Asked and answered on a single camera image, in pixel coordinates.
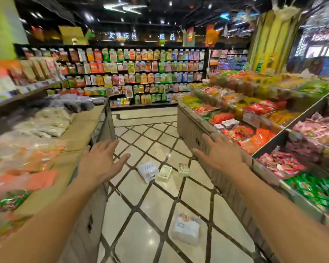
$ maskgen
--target right hand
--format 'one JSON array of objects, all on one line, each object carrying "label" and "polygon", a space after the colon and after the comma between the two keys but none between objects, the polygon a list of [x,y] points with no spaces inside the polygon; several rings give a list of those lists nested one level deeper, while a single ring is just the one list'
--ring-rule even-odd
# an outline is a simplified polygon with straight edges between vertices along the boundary
[{"label": "right hand", "polygon": [[210,146],[209,155],[205,155],[198,149],[193,149],[193,153],[206,164],[228,174],[243,163],[242,154],[237,144],[217,134],[212,135],[213,140],[206,134],[202,134],[202,137]]}]

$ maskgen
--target blue ceiling light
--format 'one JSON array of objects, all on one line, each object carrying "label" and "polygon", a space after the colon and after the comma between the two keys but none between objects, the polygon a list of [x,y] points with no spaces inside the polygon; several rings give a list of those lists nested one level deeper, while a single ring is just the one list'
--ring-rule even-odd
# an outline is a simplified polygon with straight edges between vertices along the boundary
[{"label": "blue ceiling light", "polygon": [[229,13],[221,13],[220,18],[229,21],[229,20],[230,20],[230,18],[229,18]]}]

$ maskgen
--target store aisle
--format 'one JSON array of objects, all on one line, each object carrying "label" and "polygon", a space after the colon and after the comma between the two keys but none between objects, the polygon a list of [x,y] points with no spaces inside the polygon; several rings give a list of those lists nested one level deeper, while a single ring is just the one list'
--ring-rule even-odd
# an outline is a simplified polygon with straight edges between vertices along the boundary
[{"label": "store aisle", "polygon": [[[176,107],[112,115],[120,139],[115,161],[125,153],[131,157],[109,183],[98,263],[262,262],[250,236],[179,138]],[[137,166],[149,161],[159,169],[175,169],[169,182],[145,184]],[[189,165],[190,177],[179,177],[179,163]],[[202,219],[197,247],[172,238],[181,212]]]}]

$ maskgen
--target forearm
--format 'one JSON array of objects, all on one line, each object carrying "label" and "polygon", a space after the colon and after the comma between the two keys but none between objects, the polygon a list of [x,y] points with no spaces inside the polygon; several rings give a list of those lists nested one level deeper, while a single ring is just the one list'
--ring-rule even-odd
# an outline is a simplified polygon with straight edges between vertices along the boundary
[{"label": "forearm", "polygon": [[56,262],[93,192],[93,188],[83,188],[77,177],[59,200],[34,215],[1,244],[0,262]]},{"label": "forearm", "polygon": [[329,251],[327,227],[265,184],[247,165],[241,164],[229,176],[282,263],[329,262],[329,253],[325,252]]}]

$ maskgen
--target left hand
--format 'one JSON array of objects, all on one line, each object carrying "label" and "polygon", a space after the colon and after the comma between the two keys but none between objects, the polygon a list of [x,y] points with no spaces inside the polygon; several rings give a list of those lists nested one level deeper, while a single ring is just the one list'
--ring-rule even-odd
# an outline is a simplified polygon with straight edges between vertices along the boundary
[{"label": "left hand", "polygon": [[118,139],[113,142],[106,140],[96,143],[90,151],[90,146],[84,150],[76,178],[81,186],[95,189],[105,181],[111,180],[122,170],[131,155],[127,153],[118,162],[113,163],[113,154],[118,143]]}]

